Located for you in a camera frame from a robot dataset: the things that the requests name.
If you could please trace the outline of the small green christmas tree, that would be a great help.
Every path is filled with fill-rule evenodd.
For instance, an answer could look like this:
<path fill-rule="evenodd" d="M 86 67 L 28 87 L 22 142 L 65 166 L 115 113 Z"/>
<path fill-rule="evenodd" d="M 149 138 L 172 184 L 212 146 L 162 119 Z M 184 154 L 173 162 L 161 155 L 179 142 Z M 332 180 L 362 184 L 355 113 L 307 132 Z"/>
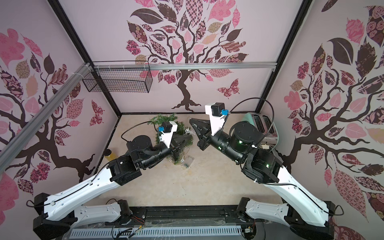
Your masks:
<path fill-rule="evenodd" d="M 186 143 L 186 145 L 182 148 L 182 153 L 175 159 L 174 157 L 168 157 L 168 159 L 174 164 L 174 165 L 179 165 L 181 163 L 181 160 L 185 154 L 188 153 L 190 146 L 193 144 L 193 135 L 191 133 L 191 128 L 187 127 L 184 122 L 178 121 L 178 117 L 176 116 L 175 113 L 171 115 L 162 115 L 158 114 L 152 119 L 150 119 L 150 122 L 153 122 L 156 127 L 160 127 L 163 122 L 166 121 L 174 121 L 177 125 L 177 131 L 176 134 L 180 136 L 189 136 L 191 139 L 189 139 Z"/>

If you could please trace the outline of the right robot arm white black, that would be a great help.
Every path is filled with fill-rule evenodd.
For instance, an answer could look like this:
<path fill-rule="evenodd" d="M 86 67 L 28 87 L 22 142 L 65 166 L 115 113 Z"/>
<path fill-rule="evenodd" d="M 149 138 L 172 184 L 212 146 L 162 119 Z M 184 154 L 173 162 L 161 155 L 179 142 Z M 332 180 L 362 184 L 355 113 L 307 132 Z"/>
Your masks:
<path fill-rule="evenodd" d="M 306 190 L 283 166 L 275 155 L 258 146 L 263 134 L 249 122 L 238 122 L 230 133 L 214 129 L 207 120 L 190 119 L 199 138 L 198 147 L 212 146 L 233 162 L 241 165 L 242 173 L 257 184 L 277 193 L 283 204 L 266 204 L 242 198 L 239 212 L 253 220 L 279 223 L 306 240 L 332 240 L 334 227 L 330 219 L 336 206 L 322 201 Z"/>

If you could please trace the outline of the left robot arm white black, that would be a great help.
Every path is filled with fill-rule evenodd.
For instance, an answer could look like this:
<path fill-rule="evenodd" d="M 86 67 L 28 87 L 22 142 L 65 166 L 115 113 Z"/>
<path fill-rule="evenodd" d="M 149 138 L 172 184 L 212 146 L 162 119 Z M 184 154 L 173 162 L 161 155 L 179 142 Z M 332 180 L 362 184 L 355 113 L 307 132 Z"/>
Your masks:
<path fill-rule="evenodd" d="M 153 146 L 148 136 L 137 136 L 127 143 L 125 155 L 107 163 L 94 177 L 54 195 L 35 196 L 34 209 L 38 213 L 33 221 L 35 234 L 42 240 L 52 240 L 76 227 L 129 219 L 132 212 L 127 201 L 93 207 L 84 204 L 140 177 L 142 170 L 153 168 L 163 159 L 178 157 L 192 139 L 190 135 L 173 133 L 163 137 L 165 141 Z"/>

